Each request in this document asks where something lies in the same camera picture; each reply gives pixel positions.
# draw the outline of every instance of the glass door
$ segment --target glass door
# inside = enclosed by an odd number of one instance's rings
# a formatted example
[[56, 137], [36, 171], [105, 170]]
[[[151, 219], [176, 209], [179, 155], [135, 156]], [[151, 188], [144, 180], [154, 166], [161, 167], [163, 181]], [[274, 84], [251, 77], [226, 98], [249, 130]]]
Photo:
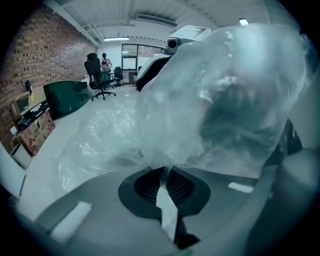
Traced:
[[123, 44], [122, 45], [122, 74], [124, 85], [134, 85], [134, 75], [137, 71], [137, 44]]

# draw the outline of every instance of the ceiling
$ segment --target ceiling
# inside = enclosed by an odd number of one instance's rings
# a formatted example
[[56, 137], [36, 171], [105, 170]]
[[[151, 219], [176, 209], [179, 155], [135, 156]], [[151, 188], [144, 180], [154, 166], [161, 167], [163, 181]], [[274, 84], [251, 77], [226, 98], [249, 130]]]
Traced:
[[[55, 0], [98, 44], [103, 38], [131, 37], [165, 44], [170, 34], [185, 25], [217, 29], [249, 23], [297, 22], [277, 0]], [[137, 14], [165, 18], [171, 27], [137, 20]]]

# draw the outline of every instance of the gray surface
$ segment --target gray surface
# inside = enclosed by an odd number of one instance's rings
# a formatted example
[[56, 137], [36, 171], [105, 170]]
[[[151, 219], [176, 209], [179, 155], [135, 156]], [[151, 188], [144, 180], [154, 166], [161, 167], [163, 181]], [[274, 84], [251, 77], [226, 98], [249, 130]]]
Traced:
[[118, 171], [95, 177], [49, 206], [36, 220], [49, 227], [67, 214], [75, 202], [92, 205], [67, 247], [78, 255], [105, 256], [164, 255], [179, 249], [170, 241], [158, 220], [133, 215], [120, 201], [118, 187], [125, 177], [142, 170], [137, 166], [127, 171]]
[[227, 222], [208, 237], [182, 251], [180, 256], [242, 256], [251, 228], [261, 214], [269, 197], [276, 167], [264, 168], [254, 191]]
[[[158, 220], [139, 218], [121, 203], [118, 187], [125, 177], [140, 171], [145, 166], [137, 166], [127, 171], [118, 171], [93, 178], [62, 197], [47, 208], [37, 219], [37, 223], [52, 229], [71, 208], [83, 201], [92, 204], [92, 210], [84, 219], [75, 235], [67, 244], [72, 253], [79, 255], [167, 255], [179, 249], [170, 241]], [[183, 218], [188, 233], [205, 239], [214, 231], [220, 232], [228, 225], [239, 209], [252, 195], [228, 188], [231, 182], [254, 187], [256, 179], [223, 175], [214, 172], [184, 169], [186, 172], [204, 180], [210, 187], [211, 197], [202, 211], [195, 216]], [[267, 186], [255, 197], [264, 204], [269, 195], [274, 172], [262, 175]]]
[[250, 194], [231, 189], [228, 185], [235, 182], [255, 187], [258, 182], [254, 178], [223, 175], [194, 168], [183, 170], [205, 181], [211, 191], [209, 201], [200, 213], [183, 218], [187, 232], [200, 240], [223, 226], [250, 196]]

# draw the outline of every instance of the black office chair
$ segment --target black office chair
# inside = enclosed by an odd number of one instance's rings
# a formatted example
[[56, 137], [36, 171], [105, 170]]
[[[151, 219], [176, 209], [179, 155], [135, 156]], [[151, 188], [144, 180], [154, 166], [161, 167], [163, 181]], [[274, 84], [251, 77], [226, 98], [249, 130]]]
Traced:
[[96, 90], [95, 96], [91, 97], [91, 100], [94, 101], [94, 98], [98, 98], [98, 96], [102, 95], [103, 100], [105, 100], [105, 95], [113, 94], [116, 96], [114, 92], [105, 91], [107, 87], [110, 87], [110, 84], [114, 81], [110, 79], [110, 76], [106, 76], [105, 79], [102, 76], [102, 72], [100, 70], [100, 60], [95, 53], [90, 53], [87, 55], [87, 61], [84, 63], [85, 69], [88, 72], [88, 75], [90, 76], [90, 82], [89, 86]]
[[116, 66], [113, 72], [114, 72], [113, 80], [117, 83], [115, 86], [123, 86], [122, 80], [124, 77], [122, 74], [121, 67]]

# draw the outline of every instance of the clear plastic sheet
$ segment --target clear plastic sheet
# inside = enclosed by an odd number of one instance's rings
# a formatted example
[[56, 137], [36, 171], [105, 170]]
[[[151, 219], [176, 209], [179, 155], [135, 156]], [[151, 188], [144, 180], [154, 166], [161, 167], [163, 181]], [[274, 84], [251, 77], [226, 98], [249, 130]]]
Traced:
[[114, 108], [93, 111], [82, 121], [54, 160], [58, 181], [53, 191], [62, 187], [69, 192], [95, 176], [143, 163], [134, 134], [134, 108]]
[[142, 89], [141, 152], [154, 169], [177, 165], [254, 177], [276, 148], [305, 81], [302, 41], [291, 27], [219, 28], [180, 46]]
[[306, 49], [297, 31], [267, 24], [180, 46], [136, 102], [117, 95], [85, 117], [55, 159], [59, 187], [140, 164], [258, 177], [306, 84]]

